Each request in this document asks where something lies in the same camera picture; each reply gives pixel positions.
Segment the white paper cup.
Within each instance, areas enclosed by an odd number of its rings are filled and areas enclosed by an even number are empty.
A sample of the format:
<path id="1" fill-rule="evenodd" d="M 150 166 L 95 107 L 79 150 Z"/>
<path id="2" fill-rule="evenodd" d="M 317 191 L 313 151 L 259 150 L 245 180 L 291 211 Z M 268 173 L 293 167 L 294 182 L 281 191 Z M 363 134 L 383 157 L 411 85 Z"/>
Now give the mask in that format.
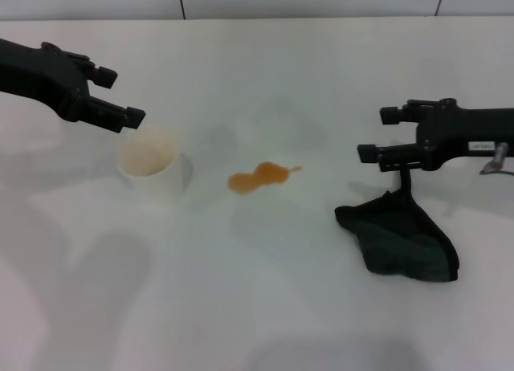
<path id="1" fill-rule="evenodd" d="M 180 197 L 194 171 L 178 138 L 163 126 L 128 131 L 120 143 L 116 165 L 135 191 L 165 200 Z"/>

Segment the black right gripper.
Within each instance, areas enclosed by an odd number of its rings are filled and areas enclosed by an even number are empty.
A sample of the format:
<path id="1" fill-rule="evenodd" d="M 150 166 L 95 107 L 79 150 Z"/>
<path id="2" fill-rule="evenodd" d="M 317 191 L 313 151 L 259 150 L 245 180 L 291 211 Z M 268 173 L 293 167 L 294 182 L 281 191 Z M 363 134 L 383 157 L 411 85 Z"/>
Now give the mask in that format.
<path id="1" fill-rule="evenodd" d="M 361 163 L 382 172 L 402 168 L 435 171 L 458 157 L 491 157 L 498 144 L 514 157 L 514 108 L 464 109 L 455 98 L 408 100 L 402 107 L 380 109 L 384 125 L 417 123 L 413 144 L 358 145 Z"/>

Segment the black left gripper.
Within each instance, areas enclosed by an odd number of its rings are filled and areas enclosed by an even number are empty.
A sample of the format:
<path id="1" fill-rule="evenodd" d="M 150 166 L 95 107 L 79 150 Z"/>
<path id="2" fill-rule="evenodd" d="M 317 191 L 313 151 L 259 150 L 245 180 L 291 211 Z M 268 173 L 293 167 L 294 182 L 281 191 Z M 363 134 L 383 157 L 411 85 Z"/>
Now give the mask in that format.
<path id="1" fill-rule="evenodd" d="M 86 55 L 63 51 L 43 42 L 39 48 L 0 39 L 0 92 L 36 100 L 51 108 L 61 119 L 120 133 L 138 129 L 144 110 L 123 108 L 88 97 L 88 80 L 111 88 L 118 74 L 97 67 Z"/>

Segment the brown water stain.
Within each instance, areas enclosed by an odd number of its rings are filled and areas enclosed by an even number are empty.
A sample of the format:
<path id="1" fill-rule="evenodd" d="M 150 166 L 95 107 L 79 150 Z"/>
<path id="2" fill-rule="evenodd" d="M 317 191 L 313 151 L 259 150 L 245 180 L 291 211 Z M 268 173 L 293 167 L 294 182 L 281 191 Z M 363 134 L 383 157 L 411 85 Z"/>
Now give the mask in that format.
<path id="1" fill-rule="evenodd" d="M 233 192 L 245 195 L 262 186 L 285 183 L 292 173 L 302 170 L 302 166 L 292 168 L 266 161 L 260 163 L 252 173 L 236 173 L 227 180 L 227 186 Z"/>

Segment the dark blue rag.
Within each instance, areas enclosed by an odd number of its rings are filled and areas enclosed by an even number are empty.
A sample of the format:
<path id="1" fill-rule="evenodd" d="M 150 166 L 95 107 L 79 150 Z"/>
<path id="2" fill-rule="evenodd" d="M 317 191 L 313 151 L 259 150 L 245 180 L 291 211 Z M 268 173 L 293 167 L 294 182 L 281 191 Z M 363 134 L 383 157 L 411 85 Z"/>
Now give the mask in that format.
<path id="1" fill-rule="evenodd" d="M 401 275 L 428 283 L 458 279 L 459 257 L 451 240 L 416 203 L 410 170 L 400 186 L 359 206 L 338 206 L 337 224 L 357 240 L 365 266 L 376 275 Z"/>

